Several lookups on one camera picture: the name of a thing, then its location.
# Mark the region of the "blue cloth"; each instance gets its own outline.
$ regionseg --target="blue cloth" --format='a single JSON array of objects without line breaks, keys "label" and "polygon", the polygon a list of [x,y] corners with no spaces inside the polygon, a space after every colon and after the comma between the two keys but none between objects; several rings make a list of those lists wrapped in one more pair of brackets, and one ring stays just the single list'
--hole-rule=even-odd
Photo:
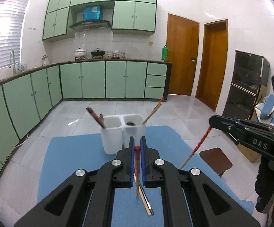
[{"label": "blue cloth", "polygon": [[[146,128],[147,146],[157,149],[164,160],[180,167],[192,149],[168,126],[152,126]],[[51,191],[66,180],[77,169],[92,171],[99,169],[104,163],[113,160],[116,155],[107,155],[103,150],[100,134],[56,137],[50,142],[43,162],[38,185],[37,202],[44,199]],[[197,167],[222,188],[230,197],[250,214],[254,203],[241,201],[227,184],[195,154],[183,170]],[[131,189],[116,189],[113,207],[113,227],[162,227],[163,211],[160,189],[145,189],[150,204],[155,212],[148,217],[140,199],[135,196],[135,184]]]}]

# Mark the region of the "glossy floor tile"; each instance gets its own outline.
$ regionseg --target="glossy floor tile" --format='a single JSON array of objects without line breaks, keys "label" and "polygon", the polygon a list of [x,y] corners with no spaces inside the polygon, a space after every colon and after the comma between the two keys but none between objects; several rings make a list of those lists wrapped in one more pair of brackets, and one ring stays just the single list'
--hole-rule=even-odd
[{"label": "glossy floor tile", "polygon": [[[51,138],[100,133],[100,127],[86,111],[90,106],[99,115],[141,114],[147,117],[157,102],[147,101],[63,101],[41,121],[23,145],[16,149],[0,178],[0,220],[6,227],[14,223],[36,204],[42,163]],[[209,127],[208,119],[215,114],[192,96],[169,95],[147,126],[166,125],[173,128],[192,148]],[[256,202],[254,183],[259,160],[250,163],[236,145],[223,133],[212,129],[197,153],[219,147],[232,162],[222,179],[240,199]],[[253,216],[265,222],[265,215]]]}]

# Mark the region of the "drawer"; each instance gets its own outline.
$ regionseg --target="drawer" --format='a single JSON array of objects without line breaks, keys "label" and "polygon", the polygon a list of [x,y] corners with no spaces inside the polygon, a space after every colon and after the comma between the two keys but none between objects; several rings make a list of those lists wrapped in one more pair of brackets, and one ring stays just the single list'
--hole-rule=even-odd
[{"label": "drawer", "polygon": [[166,64],[148,63],[147,74],[165,76],[166,68]]},{"label": "drawer", "polygon": [[146,87],[144,98],[161,99],[163,96],[164,88],[151,88]]},{"label": "drawer", "polygon": [[164,76],[153,76],[147,75],[146,77],[146,86],[147,87],[162,87],[165,85],[165,77]]}]

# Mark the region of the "faucet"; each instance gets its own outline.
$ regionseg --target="faucet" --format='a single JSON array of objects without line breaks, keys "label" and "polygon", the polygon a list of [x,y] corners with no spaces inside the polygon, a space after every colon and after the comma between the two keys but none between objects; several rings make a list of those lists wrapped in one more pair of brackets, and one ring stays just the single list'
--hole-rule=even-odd
[{"label": "faucet", "polygon": [[12,55],[13,55],[13,75],[16,74],[16,69],[15,69],[15,53],[14,50],[11,51],[11,55],[10,55],[10,65],[9,68],[11,68],[11,63],[12,63]]}]

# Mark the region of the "window blind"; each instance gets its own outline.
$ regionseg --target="window blind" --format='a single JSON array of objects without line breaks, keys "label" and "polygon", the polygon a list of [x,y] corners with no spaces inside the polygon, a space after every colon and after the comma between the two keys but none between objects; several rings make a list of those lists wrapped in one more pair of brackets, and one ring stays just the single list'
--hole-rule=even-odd
[{"label": "window blind", "polygon": [[15,63],[20,62],[21,31],[28,1],[0,1],[0,68],[10,64],[12,50],[15,53]]}]

